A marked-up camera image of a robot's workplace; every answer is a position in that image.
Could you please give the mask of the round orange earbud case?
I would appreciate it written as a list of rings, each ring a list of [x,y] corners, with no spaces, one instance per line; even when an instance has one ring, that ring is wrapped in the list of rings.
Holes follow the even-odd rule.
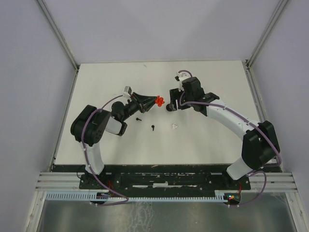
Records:
[[[157,96],[155,100],[155,104],[157,104],[158,107],[161,107],[165,103],[164,98]]]

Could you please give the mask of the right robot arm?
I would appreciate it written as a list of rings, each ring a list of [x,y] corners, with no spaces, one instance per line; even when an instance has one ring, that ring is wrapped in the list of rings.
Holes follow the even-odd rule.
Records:
[[[233,189],[243,176],[271,166],[269,161],[272,159],[277,159],[276,165],[281,164],[280,147],[272,123],[251,120],[231,109],[216,94],[205,93],[197,77],[179,75],[175,79],[179,86],[169,91],[168,111],[193,108],[224,125],[242,141],[240,157],[223,171],[221,179],[225,188]]]

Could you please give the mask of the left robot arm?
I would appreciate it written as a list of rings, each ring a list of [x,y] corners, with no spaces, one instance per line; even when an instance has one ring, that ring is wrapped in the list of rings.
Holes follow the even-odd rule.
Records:
[[[127,94],[127,103],[117,101],[122,96],[116,96],[112,102],[111,110],[104,106],[97,108],[86,105],[73,121],[70,133],[82,148],[85,168],[80,177],[80,184],[93,185],[103,188],[107,184],[105,164],[100,150],[100,140],[105,132],[122,136],[127,129],[126,120],[136,112],[146,113],[154,105],[162,106],[165,102],[161,96],[144,96],[136,92]]]

